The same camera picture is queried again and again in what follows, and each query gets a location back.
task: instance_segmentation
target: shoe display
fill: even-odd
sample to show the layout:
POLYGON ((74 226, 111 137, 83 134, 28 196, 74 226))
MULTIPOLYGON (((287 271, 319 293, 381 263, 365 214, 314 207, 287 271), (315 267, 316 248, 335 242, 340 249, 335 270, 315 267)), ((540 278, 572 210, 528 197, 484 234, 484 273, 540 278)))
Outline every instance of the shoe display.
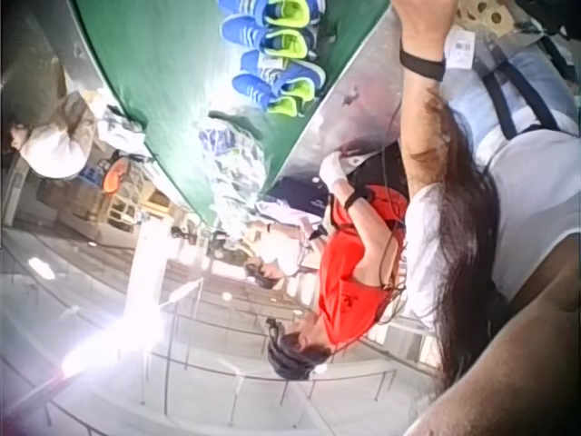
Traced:
POLYGON ((297 116, 300 114, 299 102, 290 95, 277 96, 271 86, 252 74, 240 74, 232 79, 232 86, 240 94, 248 96, 268 114, 297 116))
POLYGON ((266 55, 304 59, 315 48, 316 35, 311 28, 289 29, 261 27, 247 15, 235 15, 222 23, 224 40, 255 48, 266 55))
POLYGON ((304 103, 314 100, 325 84, 325 71, 310 62, 282 59, 282 68, 262 68, 261 53, 252 50, 242 55, 241 70, 260 77, 276 96, 291 95, 304 103))
POLYGON ((300 29, 316 25, 325 13, 325 0, 218 0, 227 14, 252 16, 262 27, 300 29))

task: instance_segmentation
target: hand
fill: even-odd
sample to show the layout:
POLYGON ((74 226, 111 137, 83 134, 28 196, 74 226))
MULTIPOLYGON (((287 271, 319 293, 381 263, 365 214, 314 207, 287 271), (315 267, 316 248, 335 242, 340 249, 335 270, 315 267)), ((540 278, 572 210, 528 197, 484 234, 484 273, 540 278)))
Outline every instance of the hand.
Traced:
POLYGON ((393 0, 393 7, 401 20, 404 50, 422 59, 441 61, 458 0, 393 0))
POLYGON ((341 166, 341 152, 334 152, 323 159, 319 169, 320 179, 332 192, 333 185, 339 180, 347 180, 347 176, 341 166))

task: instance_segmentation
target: red t-shirt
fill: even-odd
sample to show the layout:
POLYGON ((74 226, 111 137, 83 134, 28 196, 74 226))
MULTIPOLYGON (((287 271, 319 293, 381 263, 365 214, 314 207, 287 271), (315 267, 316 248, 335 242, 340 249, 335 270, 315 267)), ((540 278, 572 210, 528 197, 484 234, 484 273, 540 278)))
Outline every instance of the red t-shirt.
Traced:
MULTIPOLYGON (((375 193, 371 203, 386 221, 403 221, 408 201, 394 190, 384 186, 368 186, 375 193)), ((363 258, 365 247, 353 228, 347 212, 335 202, 331 211, 333 221, 341 228, 329 240, 320 260, 319 313, 333 345, 352 342, 363 336, 376 322, 378 309, 390 297, 378 287, 354 282, 353 270, 363 258)), ((403 248, 404 231, 393 231, 399 244, 396 267, 403 248)))

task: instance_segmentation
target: price tag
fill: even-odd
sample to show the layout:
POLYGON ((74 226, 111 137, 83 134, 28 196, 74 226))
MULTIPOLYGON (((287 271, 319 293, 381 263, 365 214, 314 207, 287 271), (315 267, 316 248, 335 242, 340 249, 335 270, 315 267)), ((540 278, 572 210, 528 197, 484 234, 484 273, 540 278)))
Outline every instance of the price tag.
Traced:
POLYGON ((282 57, 269 56, 267 54, 261 53, 258 56, 258 67, 260 69, 284 69, 284 59, 282 57))
POLYGON ((476 34, 468 30, 452 29, 446 39, 444 53, 447 68, 472 69, 476 34))

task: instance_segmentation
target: long black hair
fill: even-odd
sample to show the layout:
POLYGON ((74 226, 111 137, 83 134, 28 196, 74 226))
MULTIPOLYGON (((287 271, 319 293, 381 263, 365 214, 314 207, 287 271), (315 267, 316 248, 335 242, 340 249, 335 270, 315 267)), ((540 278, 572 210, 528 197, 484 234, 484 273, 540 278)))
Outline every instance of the long black hair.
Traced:
POLYGON ((447 270, 438 290, 440 391, 465 374, 507 320, 507 301, 492 279, 500 206, 487 167, 472 156, 466 128, 438 97, 428 110, 440 114, 446 165, 439 191, 439 249, 447 270))

